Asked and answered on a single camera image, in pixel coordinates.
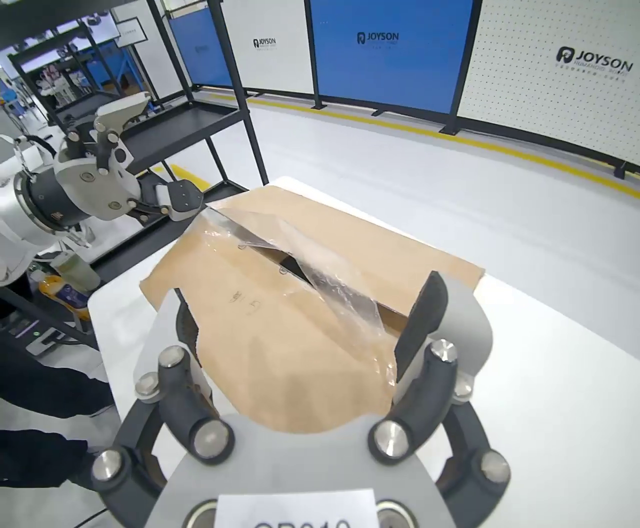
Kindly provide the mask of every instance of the person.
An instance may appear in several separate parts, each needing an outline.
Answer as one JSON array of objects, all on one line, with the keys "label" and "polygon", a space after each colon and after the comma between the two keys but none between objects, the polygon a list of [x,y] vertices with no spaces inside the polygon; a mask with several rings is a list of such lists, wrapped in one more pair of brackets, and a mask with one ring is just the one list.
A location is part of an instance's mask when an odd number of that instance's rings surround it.
[{"label": "person", "polygon": [[[95,416],[114,405],[108,383],[42,365],[7,337],[0,340],[0,398],[57,418]],[[0,486],[51,488],[68,479],[91,489],[94,457],[86,440],[35,429],[0,429]]]}]

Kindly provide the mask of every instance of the blue panel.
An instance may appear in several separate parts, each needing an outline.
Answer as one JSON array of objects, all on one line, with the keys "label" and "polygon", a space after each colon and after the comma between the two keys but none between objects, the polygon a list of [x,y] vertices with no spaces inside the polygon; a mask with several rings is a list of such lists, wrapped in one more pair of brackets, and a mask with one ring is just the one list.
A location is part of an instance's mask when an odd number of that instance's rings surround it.
[{"label": "blue panel", "polygon": [[191,82],[231,86],[209,10],[183,15],[172,19],[170,24]]},{"label": "blue panel", "polygon": [[320,94],[448,113],[471,5],[311,0]]}]

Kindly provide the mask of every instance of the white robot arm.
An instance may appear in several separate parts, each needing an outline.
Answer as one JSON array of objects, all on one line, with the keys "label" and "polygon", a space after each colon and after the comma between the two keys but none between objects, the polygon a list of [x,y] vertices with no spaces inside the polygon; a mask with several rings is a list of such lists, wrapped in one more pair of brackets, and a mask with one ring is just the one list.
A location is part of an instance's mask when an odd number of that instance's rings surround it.
[{"label": "white robot arm", "polygon": [[155,179],[144,185],[127,171],[133,156],[120,135],[149,98],[141,92],[101,106],[95,118],[69,127],[53,167],[35,174],[23,163],[21,171],[0,180],[0,286],[20,277],[38,252],[60,239],[82,244],[74,227],[90,216],[157,213],[180,221],[200,210],[202,193],[193,183]]}]

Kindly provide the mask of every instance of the yellow bottle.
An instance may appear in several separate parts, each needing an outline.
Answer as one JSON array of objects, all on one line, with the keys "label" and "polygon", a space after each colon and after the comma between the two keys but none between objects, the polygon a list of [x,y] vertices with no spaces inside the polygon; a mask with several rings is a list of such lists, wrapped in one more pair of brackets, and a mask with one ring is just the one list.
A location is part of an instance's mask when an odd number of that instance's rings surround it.
[{"label": "yellow bottle", "polygon": [[83,321],[91,320],[89,309],[86,307],[89,297],[75,290],[62,277],[48,275],[41,269],[36,269],[31,272],[31,278],[38,283],[40,293],[63,305]]}]

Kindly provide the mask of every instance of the metal screw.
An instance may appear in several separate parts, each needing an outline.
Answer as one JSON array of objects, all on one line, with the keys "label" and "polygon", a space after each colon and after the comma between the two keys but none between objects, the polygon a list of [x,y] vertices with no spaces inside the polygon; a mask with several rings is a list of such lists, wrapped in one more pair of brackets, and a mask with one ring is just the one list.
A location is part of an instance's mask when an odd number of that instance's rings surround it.
[{"label": "metal screw", "polygon": [[468,374],[458,371],[456,377],[456,385],[453,389],[454,401],[465,403],[471,399],[474,391],[474,380]]},{"label": "metal screw", "polygon": [[151,396],[158,388],[157,372],[148,372],[136,382],[136,392],[140,396]]},{"label": "metal screw", "polygon": [[175,367],[184,358],[184,348],[178,345],[171,345],[165,348],[158,356],[158,362],[165,369]]},{"label": "metal screw", "polygon": [[121,467],[122,455],[114,449],[107,449],[93,461],[91,473],[97,481],[106,482],[114,478]]},{"label": "metal screw", "polygon": [[446,339],[436,339],[431,343],[431,352],[442,361],[453,363],[458,359],[456,346]]},{"label": "metal screw", "polygon": [[411,513],[392,500],[382,500],[377,505],[380,528],[415,528]]},{"label": "metal screw", "polygon": [[400,458],[409,450],[409,439],[400,424],[384,420],[376,426],[373,439],[380,452],[390,458]]},{"label": "metal screw", "polygon": [[229,431],[220,420],[202,424],[193,437],[193,448],[202,458],[215,458],[229,441]]},{"label": "metal screw", "polygon": [[216,522],[218,501],[208,500],[189,512],[184,528],[211,528]]},{"label": "metal screw", "polygon": [[487,479],[496,484],[504,484],[511,477],[511,468],[497,451],[487,451],[480,461],[480,469]]}]

